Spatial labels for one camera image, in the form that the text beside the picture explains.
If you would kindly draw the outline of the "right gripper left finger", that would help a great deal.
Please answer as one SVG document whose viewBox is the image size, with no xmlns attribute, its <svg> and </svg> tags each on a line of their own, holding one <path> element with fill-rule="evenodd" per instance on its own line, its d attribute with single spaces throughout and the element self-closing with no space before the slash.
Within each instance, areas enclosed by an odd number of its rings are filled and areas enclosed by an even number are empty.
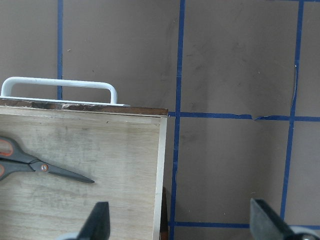
<svg viewBox="0 0 320 240">
<path fill-rule="evenodd" d="M 77 240 L 108 240 L 111 234 L 110 209 L 107 201 L 97 202 L 82 226 Z"/>
</svg>

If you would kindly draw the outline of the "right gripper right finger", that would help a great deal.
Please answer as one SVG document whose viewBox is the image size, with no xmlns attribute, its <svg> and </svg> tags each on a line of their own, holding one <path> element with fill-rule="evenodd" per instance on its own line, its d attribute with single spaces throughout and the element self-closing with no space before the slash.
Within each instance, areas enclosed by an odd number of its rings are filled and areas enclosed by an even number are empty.
<svg viewBox="0 0 320 240">
<path fill-rule="evenodd" d="M 249 229 L 255 240 L 301 240 L 300 233 L 294 231 L 263 200 L 250 200 Z"/>
</svg>

